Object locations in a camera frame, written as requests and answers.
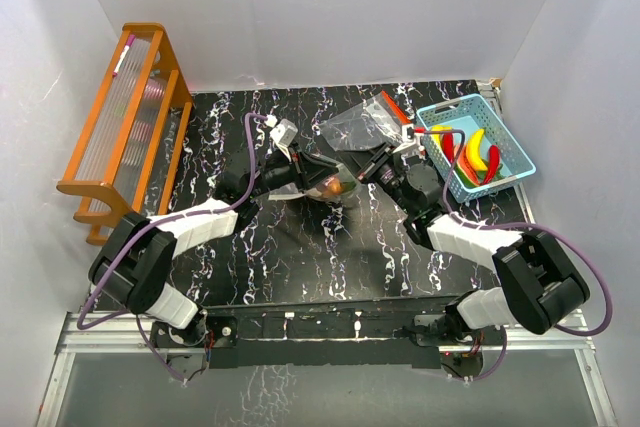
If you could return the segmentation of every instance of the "robotic arm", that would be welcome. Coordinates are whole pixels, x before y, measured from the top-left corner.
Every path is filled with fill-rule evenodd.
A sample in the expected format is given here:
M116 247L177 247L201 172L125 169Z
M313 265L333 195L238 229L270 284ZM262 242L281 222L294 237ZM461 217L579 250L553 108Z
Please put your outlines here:
M437 322L412 325L413 332L462 339L483 327L517 322L543 334L588 300L585 281L552 236L533 230L483 231L461 226L447 215L439 205L442 187L435 170L423 163L408 169L402 165L399 154L419 145L420 136L419 129L404 130L407 142L397 148L382 144L338 155L360 182L379 185L407 214L403 225L414 243L484 265L501 282L501 287L462 295ZM148 231L107 279L104 291L132 313L146 313L169 324L174 341L201 342L207 312L166 282L171 259L244 229L258 212L256 197L292 182L306 191L338 172L335 161L302 152L293 142L296 133L288 121L271 131L278 150L260 167L251 195L239 207L222 214L188 216L190 211L220 210L242 196L248 174L225 172L216 189L217 200L182 211L182 217ZM129 239L154 219L135 212L124 216L94 261L91 282L97 284Z

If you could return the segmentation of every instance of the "yellow banana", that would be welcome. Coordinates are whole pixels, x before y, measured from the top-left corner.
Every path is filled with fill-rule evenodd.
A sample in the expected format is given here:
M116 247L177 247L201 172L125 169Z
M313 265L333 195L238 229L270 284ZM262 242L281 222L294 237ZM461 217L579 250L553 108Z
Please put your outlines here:
M429 130L432 130L432 131L435 131L435 132L440 132L440 131L444 131L444 130L451 130L451 126L438 124L438 125L434 125ZM440 137L442 137L442 135L430 135L429 137L431 137L433 139L433 141L436 143L436 145L438 147L442 148L442 145L440 145L441 144Z
M487 164L485 164L482 157L480 157L482 137L484 137L484 129L479 129L471 136L469 142L467 142L467 160L476 172L484 172L487 170Z

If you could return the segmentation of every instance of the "wooden frame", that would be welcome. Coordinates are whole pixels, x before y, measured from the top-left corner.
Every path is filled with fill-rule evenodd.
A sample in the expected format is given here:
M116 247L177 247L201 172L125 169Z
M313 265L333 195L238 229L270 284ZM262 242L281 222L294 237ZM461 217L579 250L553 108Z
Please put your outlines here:
M115 74L113 74L116 65L120 60L120 55L127 45L127 39L130 35L135 38L144 39L150 42L149 49L144 57L144 61L140 66L140 73L135 82L129 102L124 111L122 125L117 133L115 142L111 148L111 153L106 164L106 168L99 178L95 179L76 179L87 147L91 141L92 135L100 118L100 113L105 105L105 100L109 94ZM136 115L140 109L145 94L145 88L153 73L160 73L161 78L166 80L166 89L162 98L158 115L153 126L153 131L149 140L146 155L142 164L142 171L135 187L133 200L129 204L122 195L114 187L116 177L123 164L123 155L129 140ZM89 112L87 121L80 133L76 147L71 155L71 159L64 173L64 176L57 184L57 189L68 195L78 195L82 197L80 206L73 218L82 223L90 224L91 229L87 242L94 245L102 245L106 241L106 236L101 234L104 227L113 228L117 225L120 218L131 210L140 211L144 206L145 193L151 179L151 170L153 168L156 154L160 143L163 141L162 133L165 123L169 118L170 110L181 110L182 117L180 126L176 134L175 145L171 162L168 166L167 178L164 189L160 198L158 215L166 214L171 193L173 190L173 182L175 180L176 171L180 163L180 154L182 152L182 142L186 135L187 124L189 123L189 115L193 106L191 94L180 71L178 61L167 37L164 27L160 24L153 23L128 23L122 28L122 35L118 41L118 45L111 57L111 62L107 67L107 71L102 80L102 84L98 89L98 94L93 103L93 107ZM91 204L94 200L98 200L107 205L107 211L90 211Z

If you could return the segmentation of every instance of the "marker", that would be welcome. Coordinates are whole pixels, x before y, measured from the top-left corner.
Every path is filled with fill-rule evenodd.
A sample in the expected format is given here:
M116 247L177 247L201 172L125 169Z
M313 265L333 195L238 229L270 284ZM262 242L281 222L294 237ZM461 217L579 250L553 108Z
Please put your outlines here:
M122 49L122 53L120 54L120 60L118 60L118 65L116 65L116 68L113 69L113 74L111 74L112 77L115 77L116 75L118 75L118 70L120 70L120 66L122 65L122 61L124 60L125 56L127 55L127 52L129 51L129 47L131 47L131 44L133 44L133 41L136 40L136 36L133 34L129 35L129 38L127 39L127 43L124 44L124 49Z

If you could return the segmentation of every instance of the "dish rack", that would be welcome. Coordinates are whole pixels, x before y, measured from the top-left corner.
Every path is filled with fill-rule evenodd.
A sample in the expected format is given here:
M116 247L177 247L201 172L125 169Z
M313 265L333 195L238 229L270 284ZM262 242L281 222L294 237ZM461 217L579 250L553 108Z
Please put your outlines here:
M164 27L125 24L56 186L82 197L73 218L91 226L88 243L132 210L167 213L192 106Z
M513 187L536 171L536 167L529 156L487 101L479 94L465 95L464 97L423 107L418 110L418 120L426 129L443 124L449 125L454 129L461 129L466 134L466 141L475 131L484 128L485 135L480 146L480 153L486 157L491 144L500 149L500 158L503 163L500 169L500 174L503 176L501 180L469 188L462 183L458 173L454 171L449 190L459 203L468 202L478 197ZM438 172L440 172L442 178L446 179L447 175L449 175L451 164L445 158L434 136L426 136L424 144Z

